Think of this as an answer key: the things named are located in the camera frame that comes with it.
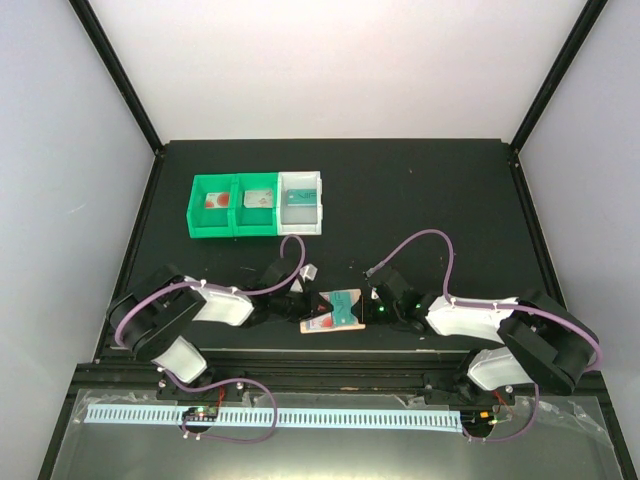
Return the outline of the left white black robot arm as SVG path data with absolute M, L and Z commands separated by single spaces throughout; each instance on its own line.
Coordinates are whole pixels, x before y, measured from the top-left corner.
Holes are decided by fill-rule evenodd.
M 207 397 L 215 376 L 200 350 L 185 338 L 194 322 L 251 328 L 272 317 L 306 321 L 331 314 L 330 297 L 311 287 L 317 269 L 296 267 L 284 258 L 273 262 L 252 288 L 223 287 L 183 275 L 165 265 L 129 292 L 113 300 L 106 319 L 114 341 L 169 371 L 193 399 Z

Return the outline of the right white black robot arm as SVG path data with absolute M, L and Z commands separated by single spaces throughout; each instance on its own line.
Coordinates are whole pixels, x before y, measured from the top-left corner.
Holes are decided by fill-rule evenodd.
M 601 359 L 597 336 L 541 292 L 498 300 L 423 294 L 390 266 L 372 268 L 365 278 L 372 297 L 355 310 L 362 323 L 496 345 L 472 350 L 455 377 L 456 394 L 467 403 L 529 383 L 568 396 Z

